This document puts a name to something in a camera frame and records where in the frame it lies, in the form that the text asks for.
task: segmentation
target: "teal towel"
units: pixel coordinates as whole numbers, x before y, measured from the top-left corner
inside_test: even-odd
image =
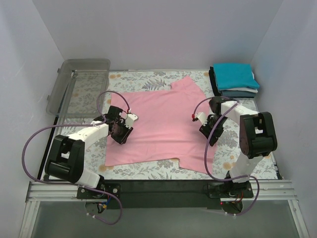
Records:
[[[218,90],[250,87],[258,89],[253,79],[251,65],[246,63],[215,63],[213,65]]]

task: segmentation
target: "floral pattern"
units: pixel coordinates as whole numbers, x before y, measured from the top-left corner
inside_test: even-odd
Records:
[[[108,89],[118,92],[169,90],[172,82],[182,79],[185,76],[191,77],[201,88],[206,97],[213,96],[209,76],[205,71],[111,72],[109,75]],[[89,94],[93,88],[94,86],[91,84],[83,84],[80,90],[85,93],[83,96],[81,93],[78,93],[76,100],[79,100],[79,98],[83,101],[88,100],[89,97],[87,94]],[[255,102],[252,99],[239,99],[239,101],[243,106],[251,110],[256,109]],[[106,95],[103,108],[104,113],[108,110],[110,102],[110,95]],[[80,106],[70,103],[68,110],[79,111],[80,108],[77,107]],[[65,118],[58,123],[90,123],[91,121],[92,118]],[[80,129],[79,127],[63,127],[56,130],[56,133],[66,135],[79,131]],[[212,164],[212,174],[218,178],[224,178],[227,171],[236,163],[240,154],[238,135],[239,126],[228,119],[224,123],[224,133],[218,140],[218,148]],[[85,154],[85,167],[104,176],[106,179],[210,179],[206,174],[180,168],[177,158],[106,167],[106,140],[107,138],[105,137],[97,141]],[[272,156],[262,159],[252,175],[258,179],[277,179]]]

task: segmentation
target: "plastic tray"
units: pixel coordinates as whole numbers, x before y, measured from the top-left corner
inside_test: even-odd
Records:
[[[68,59],[58,70],[47,113],[57,117],[94,118],[99,116],[97,96],[109,85],[108,59]],[[105,96],[99,104],[103,106]]]

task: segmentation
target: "pink cloth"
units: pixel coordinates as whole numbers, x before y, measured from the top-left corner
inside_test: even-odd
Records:
[[[171,86],[168,91],[122,93],[139,119],[125,144],[108,137],[106,166],[178,158],[180,167],[206,173],[206,138],[199,132],[200,122],[192,122],[191,117],[195,106],[206,97],[188,76]],[[116,94],[111,95],[111,104],[126,108]],[[203,103],[198,112],[208,114],[208,103]],[[210,170],[215,150],[216,146],[208,149]]]

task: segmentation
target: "robotic arm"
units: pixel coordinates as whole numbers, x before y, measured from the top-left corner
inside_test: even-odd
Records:
[[[79,185],[97,188],[104,178],[84,168],[86,149],[99,139],[110,135],[119,144],[124,144],[133,130],[133,123],[138,119],[135,114],[128,113],[125,118],[123,110],[110,106],[105,114],[106,122],[102,125],[90,126],[68,136],[57,135],[53,142],[45,166],[45,172],[56,178]],[[104,121],[100,116],[92,124]]]
[[[204,113],[198,113],[193,121],[199,120],[202,123],[199,131],[208,138],[217,120],[236,103],[233,99],[213,97],[209,101],[209,106],[214,115],[207,117]],[[222,135],[223,124],[227,118],[240,125],[239,144],[241,153],[236,165],[228,172],[226,178],[249,176],[263,156],[268,156],[271,151],[277,148],[272,115],[268,112],[259,113],[249,110],[238,104],[218,124],[210,140],[211,146]],[[245,183],[248,180],[249,178],[239,178],[233,182]]]

